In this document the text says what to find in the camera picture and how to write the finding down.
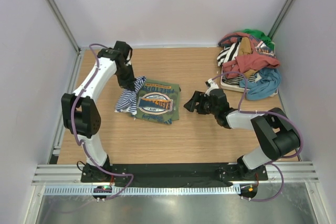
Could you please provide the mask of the olive green tank top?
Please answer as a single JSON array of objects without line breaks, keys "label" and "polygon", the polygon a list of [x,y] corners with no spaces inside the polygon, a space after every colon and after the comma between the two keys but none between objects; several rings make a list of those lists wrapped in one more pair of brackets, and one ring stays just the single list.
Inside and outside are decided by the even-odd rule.
[{"label": "olive green tank top", "polygon": [[179,84],[147,79],[136,95],[137,113],[133,117],[171,125],[180,118],[180,97]]}]

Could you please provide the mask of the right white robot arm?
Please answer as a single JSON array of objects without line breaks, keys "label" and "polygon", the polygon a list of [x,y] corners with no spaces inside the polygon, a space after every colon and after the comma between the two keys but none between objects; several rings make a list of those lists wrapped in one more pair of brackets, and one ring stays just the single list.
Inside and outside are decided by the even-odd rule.
[{"label": "right white robot arm", "polygon": [[219,126],[226,129],[253,130],[259,147],[237,160],[236,172],[243,180],[252,179],[270,164],[301,147],[301,136],[283,110],[243,112],[230,107],[222,89],[195,91],[184,108],[198,114],[212,114]]}]

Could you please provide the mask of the blue white striped tank top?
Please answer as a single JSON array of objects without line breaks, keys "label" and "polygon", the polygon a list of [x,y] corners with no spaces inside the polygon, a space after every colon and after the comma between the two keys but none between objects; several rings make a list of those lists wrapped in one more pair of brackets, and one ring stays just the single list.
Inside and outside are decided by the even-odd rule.
[{"label": "blue white striped tank top", "polygon": [[114,111],[117,113],[137,114],[137,94],[146,82],[146,76],[139,76],[134,82],[134,91],[124,89],[115,104]]}]

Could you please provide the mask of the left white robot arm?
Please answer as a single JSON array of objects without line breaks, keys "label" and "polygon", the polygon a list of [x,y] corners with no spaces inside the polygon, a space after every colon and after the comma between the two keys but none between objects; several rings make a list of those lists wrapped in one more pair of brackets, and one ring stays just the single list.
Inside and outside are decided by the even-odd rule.
[{"label": "left white robot arm", "polygon": [[95,63],[82,84],[61,97],[64,127],[75,137],[86,156],[82,169],[83,182],[107,182],[114,176],[99,136],[101,116],[96,101],[100,93],[112,76],[117,76],[119,87],[123,90],[135,90],[131,46],[117,41],[113,47],[100,47],[101,50],[94,54]]}]

